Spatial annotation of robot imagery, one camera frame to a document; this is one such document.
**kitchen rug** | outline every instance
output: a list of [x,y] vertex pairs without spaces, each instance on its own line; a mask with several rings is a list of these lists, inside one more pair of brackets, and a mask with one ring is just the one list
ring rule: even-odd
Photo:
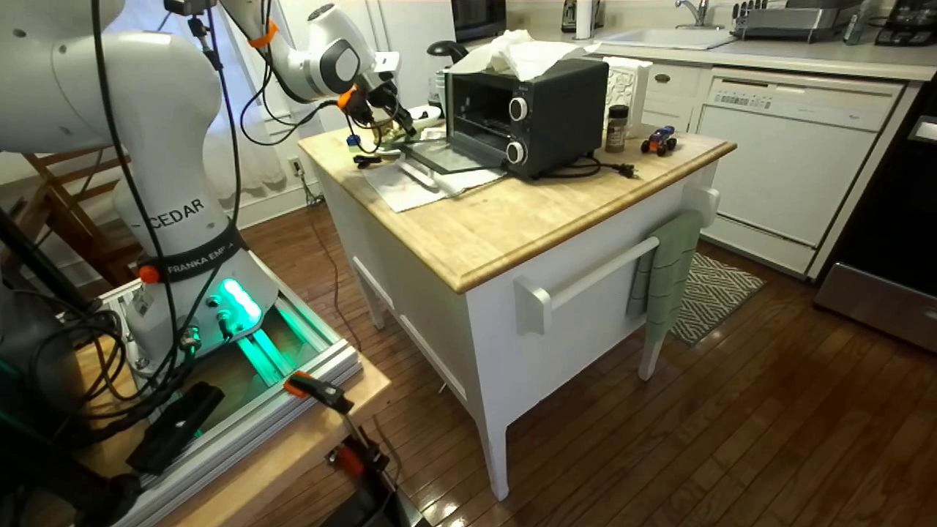
[[697,252],[688,269],[679,321],[672,332],[685,344],[700,343],[763,283],[763,277]]

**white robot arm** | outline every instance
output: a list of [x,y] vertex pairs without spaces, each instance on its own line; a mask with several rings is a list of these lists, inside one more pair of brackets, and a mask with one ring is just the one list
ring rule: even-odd
[[[120,0],[98,4],[100,25],[123,7]],[[296,98],[343,94],[372,63],[363,34],[334,4],[310,15],[307,48],[291,48],[274,34],[268,0],[223,4]],[[202,141],[221,107],[221,81],[187,38],[98,38],[92,19],[88,1],[76,0],[0,1],[0,149],[64,151],[111,143],[119,130],[135,182],[135,193],[123,184],[119,209],[152,256],[145,266],[148,283],[127,310],[141,360],[177,354],[180,332],[196,335],[195,354],[209,354],[256,331],[278,294],[278,283],[256,264],[209,190]]]

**towel bar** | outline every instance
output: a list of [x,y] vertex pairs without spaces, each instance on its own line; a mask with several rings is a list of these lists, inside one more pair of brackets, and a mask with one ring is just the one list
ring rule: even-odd
[[635,244],[630,244],[627,252],[616,253],[612,259],[597,264],[594,269],[589,269],[586,275],[581,275],[577,281],[561,287],[561,288],[548,288],[548,287],[534,287],[524,281],[517,281],[520,288],[520,328],[521,332],[546,332],[552,328],[553,313],[577,297],[583,288],[594,287],[597,281],[603,281],[606,275],[618,271],[621,266],[638,259],[641,253],[653,252],[660,244],[656,236],[649,236]]

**white dishwasher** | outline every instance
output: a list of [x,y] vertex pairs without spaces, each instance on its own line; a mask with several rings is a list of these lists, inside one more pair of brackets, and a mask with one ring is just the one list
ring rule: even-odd
[[903,85],[714,70],[700,135],[738,143],[719,163],[706,236],[807,275]]

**workbench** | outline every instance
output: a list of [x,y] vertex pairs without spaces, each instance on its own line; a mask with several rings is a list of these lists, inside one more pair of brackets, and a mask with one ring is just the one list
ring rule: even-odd
[[303,141],[324,170],[351,269],[375,324],[388,313],[471,411],[495,498],[509,495],[507,427],[644,324],[627,313],[635,244],[669,215],[714,214],[714,161],[735,146],[679,136],[675,155],[638,141],[583,177],[499,177],[458,198],[391,209],[354,167],[346,130]]

